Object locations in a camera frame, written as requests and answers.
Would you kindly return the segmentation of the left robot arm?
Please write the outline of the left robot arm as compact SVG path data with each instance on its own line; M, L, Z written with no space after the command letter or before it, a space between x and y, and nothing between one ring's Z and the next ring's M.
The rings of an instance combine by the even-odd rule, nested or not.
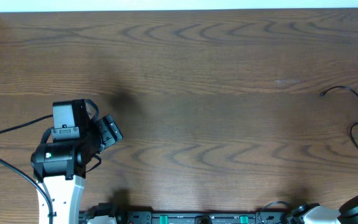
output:
M112 116L99 118L89 99L52 105L53 127L44 132L30 163L40 192L40 223L78 223L85 187L86 165L123 139Z

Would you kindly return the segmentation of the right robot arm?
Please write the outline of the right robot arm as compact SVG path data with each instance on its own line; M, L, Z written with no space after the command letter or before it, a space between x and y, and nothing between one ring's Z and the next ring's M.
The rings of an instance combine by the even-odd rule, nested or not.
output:
M285 216L287 224L358 224L358 196L348 200L339 209L318 203L304 204Z

